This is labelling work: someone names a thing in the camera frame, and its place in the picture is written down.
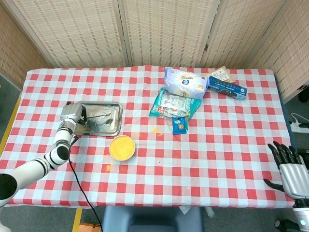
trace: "yellow tape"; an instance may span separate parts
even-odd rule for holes
[[[5,129],[5,132],[4,132],[4,135],[3,135],[3,138],[1,140],[1,144],[0,144],[0,157],[2,155],[2,152],[4,150],[4,147],[5,147],[5,144],[6,144],[6,141],[8,140],[8,137],[10,135],[10,132],[11,132],[11,128],[12,128],[12,125],[13,125],[13,122],[14,122],[14,119],[15,119],[15,116],[16,116],[16,113],[17,113],[17,109],[18,109],[18,106],[19,106],[19,102],[20,102],[20,96],[21,96],[21,93],[19,94],[19,97],[17,99],[17,102],[15,104],[15,107],[13,109],[13,112],[12,112],[12,115],[11,115],[11,118],[10,118],[10,121]]]
[[[81,218],[82,218],[82,211],[83,210],[81,208],[76,209],[72,232],[78,232],[79,231],[79,224],[80,224]]]

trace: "woven partition screen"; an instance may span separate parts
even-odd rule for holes
[[[284,0],[223,0],[211,29],[201,67],[240,68]]]
[[[112,0],[14,0],[59,67],[126,65]]]
[[[309,81],[309,1],[290,0],[286,4],[248,66],[272,69],[285,102]]]
[[[48,67],[0,5],[0,72],[22,88],[28,70]]]
[[[199,64],[218,0],[122,1],[133,65]]]

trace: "blue box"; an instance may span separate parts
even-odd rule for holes
[[[243,100],[247,96],[247,88],[221,81],[213,76],[209,77],[208,88],[237,100]]]

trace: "power strip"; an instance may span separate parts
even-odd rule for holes
[[[303,133],[303,134],[308,134],[309,133],[309,128],[302,128],[298,126],[299,123],[292,122],[291,123],[291,130],[294,133]]]

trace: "red checkered tablecloth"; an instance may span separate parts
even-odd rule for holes
[[[170,119],[148,116],[164,84],[164,67],[29,71],[0,172],[53,148],[67,101],[115,101],[124,108],[120,135],[134,139],[135,155],[115,161],[108,149],[112,137],[86,135],[70,155],[93,205],[290,207],[291,199],[263,182],[280,181],[267,143],[290,144],[273,72],[230,73],[248,88],[247,98],[238,101],[208,90],[189,132],[172,135]],[[67,163],[20,190],[10,204],[87,206]]]

